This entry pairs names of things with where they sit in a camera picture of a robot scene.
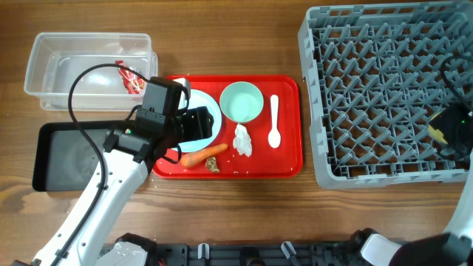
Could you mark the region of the white tissue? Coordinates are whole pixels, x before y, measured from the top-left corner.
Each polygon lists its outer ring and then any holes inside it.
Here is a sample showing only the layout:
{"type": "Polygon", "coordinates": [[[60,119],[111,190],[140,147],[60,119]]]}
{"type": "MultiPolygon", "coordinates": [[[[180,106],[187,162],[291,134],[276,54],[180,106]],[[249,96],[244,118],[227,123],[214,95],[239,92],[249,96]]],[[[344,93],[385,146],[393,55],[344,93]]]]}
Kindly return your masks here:
{"type": "Polygon", "coordinates": [[[252,155],[251,138],[247,129],[242,124],[236,125],[233,147],[238,151],[239,155],[245,155],[246,157],[252,155]]]}

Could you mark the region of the red snack wrapper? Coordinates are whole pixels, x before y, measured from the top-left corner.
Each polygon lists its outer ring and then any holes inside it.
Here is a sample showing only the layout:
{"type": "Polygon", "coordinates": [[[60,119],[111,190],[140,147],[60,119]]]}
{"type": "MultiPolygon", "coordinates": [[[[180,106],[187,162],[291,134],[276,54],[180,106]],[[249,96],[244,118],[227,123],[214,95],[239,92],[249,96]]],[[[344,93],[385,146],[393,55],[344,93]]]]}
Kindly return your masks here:
{"type": "Polygon", "coordinates": [[[145,81],[138,75],[126,69],[118,69],[119,75],[123,81],[126,91],[130,95],[141,94],[145,87],[145,81]]]}

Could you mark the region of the white plastic spoon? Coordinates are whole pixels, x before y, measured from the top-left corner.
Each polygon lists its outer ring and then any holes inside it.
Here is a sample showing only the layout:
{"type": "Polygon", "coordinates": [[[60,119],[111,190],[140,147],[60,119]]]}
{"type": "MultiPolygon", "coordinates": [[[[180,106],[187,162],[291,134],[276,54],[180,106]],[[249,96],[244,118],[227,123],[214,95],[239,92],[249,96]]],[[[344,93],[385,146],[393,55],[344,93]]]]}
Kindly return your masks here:
{"type": "Polygon", "coordinates": [[[279,114],[279,97],[271,95],[270,97],[270,115],[271,128],[268,134],[268,143],[270,147],[276,149],[281,143],[281,135],[278,130],[278,114],[279,114]]]}

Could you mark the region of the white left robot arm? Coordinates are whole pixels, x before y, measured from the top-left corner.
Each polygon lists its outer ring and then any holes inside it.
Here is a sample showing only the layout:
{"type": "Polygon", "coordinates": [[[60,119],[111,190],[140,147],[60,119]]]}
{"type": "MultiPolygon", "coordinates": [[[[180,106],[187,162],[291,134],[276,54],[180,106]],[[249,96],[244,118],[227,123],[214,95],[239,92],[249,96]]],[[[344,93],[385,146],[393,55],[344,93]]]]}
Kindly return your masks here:
{"type": "Polygon", "coordinates": [[[156,265],[155,242],[126,234],[101,253],[129,198],[144,183],[157,160],[179,143],[212,135],[214,119],[204,106],[165,121],[138,109],[135,120],[114,124],[84,192],[56,235],[35,255],[32,265],[156,265]]]}

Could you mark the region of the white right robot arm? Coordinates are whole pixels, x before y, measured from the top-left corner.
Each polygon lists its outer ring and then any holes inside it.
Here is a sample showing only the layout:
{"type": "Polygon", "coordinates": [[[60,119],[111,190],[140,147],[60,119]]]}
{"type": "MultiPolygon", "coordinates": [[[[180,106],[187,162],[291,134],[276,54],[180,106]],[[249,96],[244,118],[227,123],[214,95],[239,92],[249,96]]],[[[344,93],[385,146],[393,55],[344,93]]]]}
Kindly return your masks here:
{"type": "MultiPolygon", "coordinates": [[[[455,104],[429,121],[432,139],[472,152],[472,108],[455,104]]],[[[371,265],[471,265],[472,170],[469,170],[455,212],[444,232],[403,245],[373,233],[360,250],[371,265]]]]}

